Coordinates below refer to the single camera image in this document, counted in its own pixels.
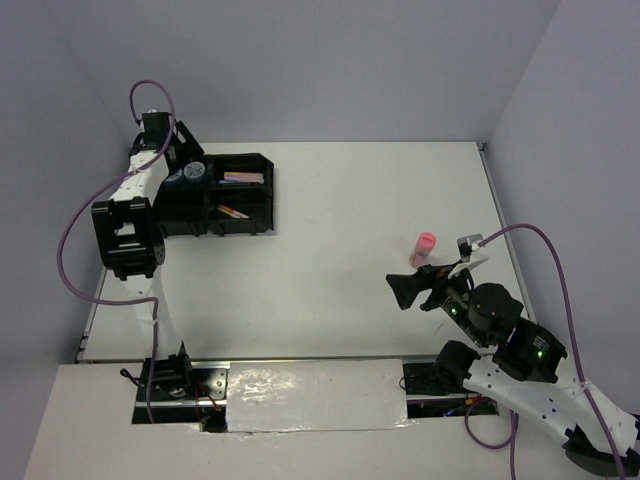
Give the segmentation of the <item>pink-capped glitter bottle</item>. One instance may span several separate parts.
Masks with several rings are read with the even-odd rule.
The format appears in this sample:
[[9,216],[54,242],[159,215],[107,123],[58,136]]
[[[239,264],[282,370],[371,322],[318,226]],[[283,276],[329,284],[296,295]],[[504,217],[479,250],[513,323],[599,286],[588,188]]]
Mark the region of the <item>pink-capped glitter bottle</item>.
[[423,232],[419,235],[416,244],[410,254],[409,263],[413,268],[419,268],[426,265],[429,256],[436,245],[436,237],[429,232]]

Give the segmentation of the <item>blue paint jar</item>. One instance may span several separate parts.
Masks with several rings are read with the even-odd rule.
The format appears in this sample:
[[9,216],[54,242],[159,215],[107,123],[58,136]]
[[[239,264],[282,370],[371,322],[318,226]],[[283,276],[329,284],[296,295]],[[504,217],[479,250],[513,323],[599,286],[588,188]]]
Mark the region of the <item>blue paint jar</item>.
[[182,169],[184,180],[190,184],[199,184],[206,180],[208,168],[202,161],[192,161]]
[[166,189],[175,188],[185,183],[185,175],[182,169],[177,170],[175,173],[169,175],[163,181],[163,187]]

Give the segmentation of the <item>blue-capped glue stick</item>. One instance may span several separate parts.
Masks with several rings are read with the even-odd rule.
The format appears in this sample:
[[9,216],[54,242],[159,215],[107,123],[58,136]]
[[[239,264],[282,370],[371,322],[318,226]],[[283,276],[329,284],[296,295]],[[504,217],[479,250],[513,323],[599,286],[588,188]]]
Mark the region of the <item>blue-capped glue stick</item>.
[[218,185],[223,185],[223,186],[224,185],[227,185],[227,186],[228,185],[231,185],[231,186],[234,186],[234,185],[247,185],[247,184],[248,184],[247,182],[236,182],[236,181],[225,181],[225,180],[221,180],[221,181],[218,182]]

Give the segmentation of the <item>thin orange highlighter pen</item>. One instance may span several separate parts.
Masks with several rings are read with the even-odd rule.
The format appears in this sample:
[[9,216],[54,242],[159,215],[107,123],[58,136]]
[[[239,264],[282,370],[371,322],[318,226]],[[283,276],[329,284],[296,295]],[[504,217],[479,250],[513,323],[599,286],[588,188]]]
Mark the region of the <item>thin orange highlighter pen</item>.
[[233,212],[233,213],[235,213],[235,214],[239,215],[240,217],[242,217],[242,218],[240,218],[240,219],[250,219],[250,216],[248,216],[248,215],[246,215],[246,214],[244,214],[244,213],[242,213],[242,212],[240,212],[240,211],[238,211],[238,210],[235,210],[235,209],[233,209],[233,208],[230,208],[230,207],[228,207],[228,206],[225,206],[225,205],[218,205],[218,206],[216,207],[216,209],[217,209],[217,210],[218,210],[218,209],[222,209],[222,210],[227,210],[227,211]]

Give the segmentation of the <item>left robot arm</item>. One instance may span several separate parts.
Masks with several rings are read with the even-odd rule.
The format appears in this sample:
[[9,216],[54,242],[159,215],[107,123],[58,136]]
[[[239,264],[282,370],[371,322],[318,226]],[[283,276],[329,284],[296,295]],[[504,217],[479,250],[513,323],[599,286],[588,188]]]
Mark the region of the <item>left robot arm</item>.
[[121,282],[140,332],[149,343],[136,382],[150,401],[155,395],[183,399],[196,385],[196,375],[171,319],[161,277],[166,248],[156,219],[154,200],[175,169],[174,116],[151,110],[141,115],[141,132],[130,152],[126,178],[107,200],[96,201],[91,217],[101,260]]

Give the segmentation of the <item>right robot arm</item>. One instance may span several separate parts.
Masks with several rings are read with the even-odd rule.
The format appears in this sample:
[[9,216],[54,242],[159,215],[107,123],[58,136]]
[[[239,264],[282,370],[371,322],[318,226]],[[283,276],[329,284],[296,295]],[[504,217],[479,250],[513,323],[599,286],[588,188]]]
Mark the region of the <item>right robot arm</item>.
[[639,474],[639,421],[578,375],[567,348],[522,315],[523,305],[497,283],[474,285],[457,265],[425,265],[386,277],[399,307],[422,292],[421,310],[443,311],[470,339],[449,340],[431,364],[408,364],[409,394],[476,392],[537,424],[578,467],[600,477]]

